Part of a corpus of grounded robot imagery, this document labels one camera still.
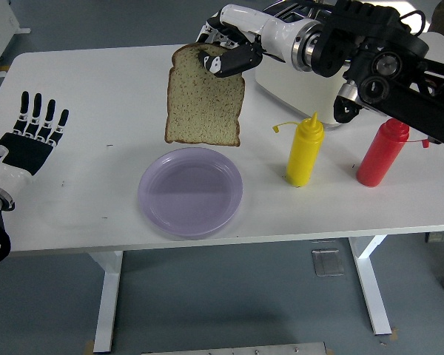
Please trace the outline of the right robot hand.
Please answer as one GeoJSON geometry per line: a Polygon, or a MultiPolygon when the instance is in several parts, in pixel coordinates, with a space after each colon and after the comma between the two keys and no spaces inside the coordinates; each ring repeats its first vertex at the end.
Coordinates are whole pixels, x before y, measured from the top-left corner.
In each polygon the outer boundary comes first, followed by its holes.
{"type": "Polygon", "coordinates": [[[258,66],[264,55],[285,63],[292,63],[296,38],[309,22],[285,22],[267,13],[228,4],[209,18],[201,28],[198,43],[218,40],[227,51],[210,55],[201,50],[201,65],[218,78],[225,78],[258,66]]]}

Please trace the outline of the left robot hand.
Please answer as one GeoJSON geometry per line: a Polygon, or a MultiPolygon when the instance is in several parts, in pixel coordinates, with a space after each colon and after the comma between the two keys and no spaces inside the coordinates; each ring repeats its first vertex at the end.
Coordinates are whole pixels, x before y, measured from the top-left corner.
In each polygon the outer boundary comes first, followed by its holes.
{"type": "Polygon", "coordinates": [[[18,118],[11,131],[0,138],[0,189],[9,195],[30,183],[64,134],[70,112],[56,117],[56,101],[42,112],[42,95],[21,94],[18,118]]]}

